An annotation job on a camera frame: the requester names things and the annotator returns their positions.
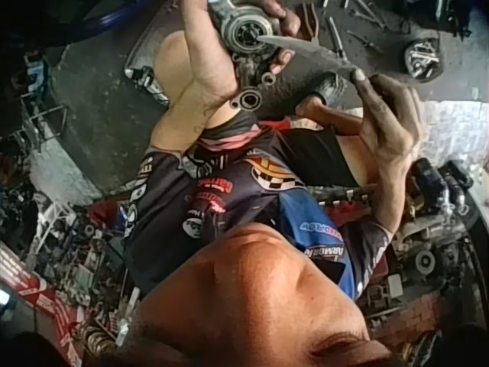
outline man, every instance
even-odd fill
[[[294,13],[257,3],[296,35]],[[185,34],[166,39],[155,64],[171,107],[151,135],[126,230],[126,261],[146,296],[123,347],[99,364],[397,365],[369,340],[354,301],[400,224],[416,92],[357,70],[362,147],[330,129],[282,135],[229,107],[238,83],[207,1],[183,0],[183,18]],[[272,71],[291,57],[283,50]],[[337,229],[304,186],[364,183],[361,149],[378,165],[372,215]]]

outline black shorts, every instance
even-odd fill
[[[332,128],[278,132],[262,126],[255,115],[239,112],[224,125],[205,130],[198,144],[216,153],[266,146],[307,186],[358,187]]]

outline man's hand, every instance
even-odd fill
[[[398,81],[361,70],[353,76],[364,103],[360,137],[379,166],[372,215],[391,235],[399,229],[406,198],[406,174],[419,150],[422,132],[418,93]]]
[[[247,0],[246,3],[260,6],[269,16],[278,18],[284,35],[297,35],[300,19],[283,8],[280,0]],[[194,80],[201,86],[207,103],[222,104],[236,94],[238,81],[228,51],[212,24],[207,0],[183,0],[183,20]],[[271,71],[280,73],[292,56],[292,51],[282,50]]]
[[[418,93],[381,74],[369,80],[357,70],[353,79],[364,104],[360,137],[377,161],[381,176],[406,176],[422,133]]]

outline brick wall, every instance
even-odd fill
[[[426,331],[437,330],[442,316],[445,316],[445,309],[439,292],[425,294],[371,331],[371,338],[397,349],[404,343],[416,342]]]

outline concrete floor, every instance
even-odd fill
[[[288,5],[298,0],[284,2]],[[400,54],[418,37],[436,37],[436,32],[414,27],[410,36],[400,36],[376,29],[370,23],[353,18],[330,2],[329,13],[335,17],[349,59],[368,73],[386,73],[409,82],[402,74]],[[350,2],[350,8],[356,7]],[[117,189],[134,178],[151,128],[164,113],[164,108],[150,96],[137,91],[123,75],[123,66],[136,40],[157,13],[161,2],[153,2],[130,24],[114,28],[98,37],[71,45],[53,70],[53,91],[59,102],[70,107],[66,133],[60,143],[81,171],[103,193]],[[390,11],[385,15],[392,28],[400,18]],[[182,29],[179,11],[164,13],[158,31],[161,39]],[[321,19],[320,41],[331,47],[331,40]],[[363,34],[384,49],[379,57],[348,36],[350,29]],[[489,32],[487,16],[473,11],[473,34],[463,43],[451,34],[442,33],[445,72],[431,83],[418,85],[422,100],[487,101]],[[268,99],[262,116],[291,113],[294,96],[298,96],[323,70],[296,57],[279,78],[274,92],[279,99]],[[350,109],[360,106],[354,88],[347,89],[338,106]]]

